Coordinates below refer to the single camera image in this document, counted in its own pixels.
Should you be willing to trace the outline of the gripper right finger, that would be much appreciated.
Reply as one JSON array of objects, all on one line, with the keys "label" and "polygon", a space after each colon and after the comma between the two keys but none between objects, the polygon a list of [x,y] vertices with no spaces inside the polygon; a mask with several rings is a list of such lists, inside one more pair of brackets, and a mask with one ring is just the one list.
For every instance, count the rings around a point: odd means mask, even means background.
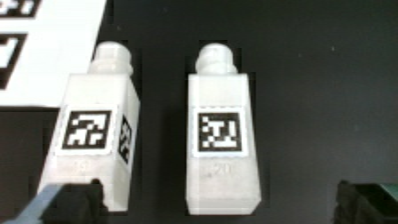
[{"label": "gripper right finger", "polygon": [[335,224],[398,224],[398,183],[342,181]]}]

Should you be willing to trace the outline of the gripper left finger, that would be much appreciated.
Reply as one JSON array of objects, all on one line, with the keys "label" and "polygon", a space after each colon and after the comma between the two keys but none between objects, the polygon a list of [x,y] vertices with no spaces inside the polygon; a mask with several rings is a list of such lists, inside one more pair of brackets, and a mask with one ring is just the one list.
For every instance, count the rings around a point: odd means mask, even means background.
[{"label": "gripper left finger", "polygon": [[13,224],[109,224],[104,184],[51,184],[36,195]]}]

